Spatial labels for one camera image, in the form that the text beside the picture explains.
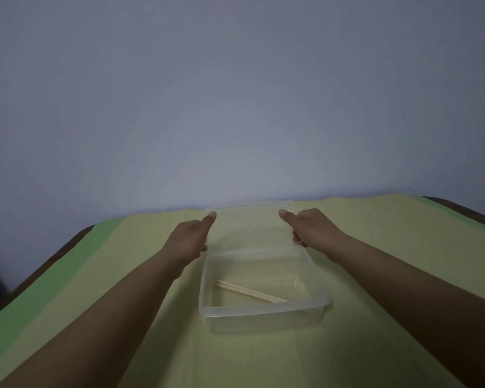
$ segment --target white wall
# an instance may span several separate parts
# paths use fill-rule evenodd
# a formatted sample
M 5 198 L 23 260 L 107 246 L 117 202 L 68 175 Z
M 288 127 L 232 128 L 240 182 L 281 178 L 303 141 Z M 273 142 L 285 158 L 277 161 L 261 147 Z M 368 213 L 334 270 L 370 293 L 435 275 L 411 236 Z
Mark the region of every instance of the white wall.
M 0 0 L 0 277 L 142 211 L 485 213 L 485 0 Z

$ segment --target wooden stick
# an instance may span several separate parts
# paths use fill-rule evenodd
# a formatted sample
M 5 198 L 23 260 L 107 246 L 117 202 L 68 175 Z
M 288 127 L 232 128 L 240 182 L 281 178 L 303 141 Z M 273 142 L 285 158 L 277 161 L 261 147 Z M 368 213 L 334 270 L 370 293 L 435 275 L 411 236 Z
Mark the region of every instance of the wooden stick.
M 249 295 L 251 297 L 259 298 L 261 300 L 265 300 L 265 301 L 268 301 L 268 302 L 273 302 L 273 303 L 287 302 L 287 300 L 284 300 L 282 298 L 278 298 L 278 297 L 275 297 L 275 296 L 269 295 L 269 294 L 260 293 L 259 291 L 246 289 L 245 287 L 233 285 L 233 284 L 225 282 L 223 280 L 217 280 L 214 283 L 214 285 L 217 286 L 217 287 L 220 287 L 222 289 L 231 290 L 231 291 L 234 291 L 236 293 L 246 294 L 246 295 Z

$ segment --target plastic container lid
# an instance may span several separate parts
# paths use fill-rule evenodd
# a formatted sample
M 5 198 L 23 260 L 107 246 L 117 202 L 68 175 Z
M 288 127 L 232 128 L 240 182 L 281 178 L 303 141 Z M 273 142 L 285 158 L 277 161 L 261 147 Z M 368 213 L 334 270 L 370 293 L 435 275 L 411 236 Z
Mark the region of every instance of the plastic container lid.
M 291 226 L 278 216 L 279 209 L 291 211 L 293 201 L 267 201 L 207 208 L 217 213 L 208 233 L 208 255 L 241 249 L 293 246 Z

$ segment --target right hand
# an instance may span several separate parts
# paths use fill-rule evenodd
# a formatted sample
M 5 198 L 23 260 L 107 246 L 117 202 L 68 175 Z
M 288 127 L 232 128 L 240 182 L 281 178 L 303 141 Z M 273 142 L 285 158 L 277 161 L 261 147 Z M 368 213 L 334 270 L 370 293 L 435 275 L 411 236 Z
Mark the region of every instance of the right hand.
M 333 254 L 350 237 L 343 233 L 319 209 L 300 211 L 297 215 L 281 209 L 278 215 L 293 228 L 293 241 L 323 254 Z

